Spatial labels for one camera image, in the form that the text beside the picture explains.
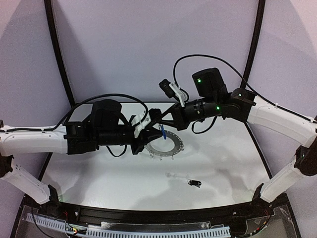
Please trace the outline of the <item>metal disc keyring with rings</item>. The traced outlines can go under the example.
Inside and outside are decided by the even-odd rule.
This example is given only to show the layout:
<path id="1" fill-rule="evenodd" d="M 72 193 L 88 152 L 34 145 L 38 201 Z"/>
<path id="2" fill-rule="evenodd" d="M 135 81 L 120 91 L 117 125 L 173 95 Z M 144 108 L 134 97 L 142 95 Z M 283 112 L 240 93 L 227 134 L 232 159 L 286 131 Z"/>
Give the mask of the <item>metal disc keyring with rings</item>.
<path id="1" fill-rule="evenodd" d="M 149 155 L 158 157 L 160 160 L 163 158 L 171 158 L 174 160 L 174 156 L 185 149 L 182 139 L 171 131 L 165 131 L 165 136 L 160 137 L 149 142 L 145 146 Z"/>

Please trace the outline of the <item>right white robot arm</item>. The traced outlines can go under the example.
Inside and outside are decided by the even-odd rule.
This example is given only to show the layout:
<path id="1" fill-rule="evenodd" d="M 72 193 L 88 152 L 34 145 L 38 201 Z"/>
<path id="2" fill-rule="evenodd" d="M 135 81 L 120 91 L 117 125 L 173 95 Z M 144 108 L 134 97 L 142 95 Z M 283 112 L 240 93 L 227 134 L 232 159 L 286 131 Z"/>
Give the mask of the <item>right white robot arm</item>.
<path id="1" fill-rule="evenodd" d="M 159 87 L 169 98 L 178 103 L 164 112 L 172 120 L 160 123 L 185 130 L 191 122 L 206 118 L 231 118 L 240 122 L 261 125 L 285 135 L 300 146 L 291 162 L 269 181 L 260 184 L 252 198 L 254 203 L 270 204 L 280 194 L 305 177 L 317 174 L 317 122 L 279 105 L 273 105 L 256 93 L 243 88 L 228 92 L 217 68 L 208 68 L 192 75 L 200 99 L 185 102 L 184 94 L 174 83 L 164 79 Z"/>

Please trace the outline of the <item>blue tagged silver key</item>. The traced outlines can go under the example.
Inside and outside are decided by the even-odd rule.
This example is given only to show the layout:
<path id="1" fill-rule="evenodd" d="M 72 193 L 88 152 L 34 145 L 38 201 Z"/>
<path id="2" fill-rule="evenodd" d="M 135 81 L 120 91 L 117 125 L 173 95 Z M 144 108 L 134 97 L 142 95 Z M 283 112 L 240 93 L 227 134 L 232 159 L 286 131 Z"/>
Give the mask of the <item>blue tagged silver key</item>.
<path id="1" fill-rule="evenodd" d="M 167 136 L 166 136 L 166 132 L 165 132 L 164 126 L 162 124 L 159 124 L 158 126 L 159 126 L 159 129 L 162 132 L 162 136 L 163 136 L 164 140 L 166 140 Z"/>

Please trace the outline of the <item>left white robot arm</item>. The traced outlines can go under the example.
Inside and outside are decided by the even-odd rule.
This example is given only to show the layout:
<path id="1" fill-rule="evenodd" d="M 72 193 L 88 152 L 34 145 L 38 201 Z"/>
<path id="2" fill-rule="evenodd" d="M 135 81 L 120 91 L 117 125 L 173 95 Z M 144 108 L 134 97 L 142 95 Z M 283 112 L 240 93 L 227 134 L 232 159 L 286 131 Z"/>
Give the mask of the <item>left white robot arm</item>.
<path id="1" fill-rule="evenodd" d="M 58 206 L 57 190 L 45 184 L 13 161 L 15 154 L 59 153 L 67 155 L 94 152 L 101 146 L 129 145 L 137 155 L 151 141 L 162 136 L 153 127 L 161 110 L 145 110 L 130 119 L 122 105 L 105 99 L 92 104 L 82 121 L 66 121 L 48 127 L 15 128 L 0 125 L 0 178 L 23 191 L 40 205 Z"/>

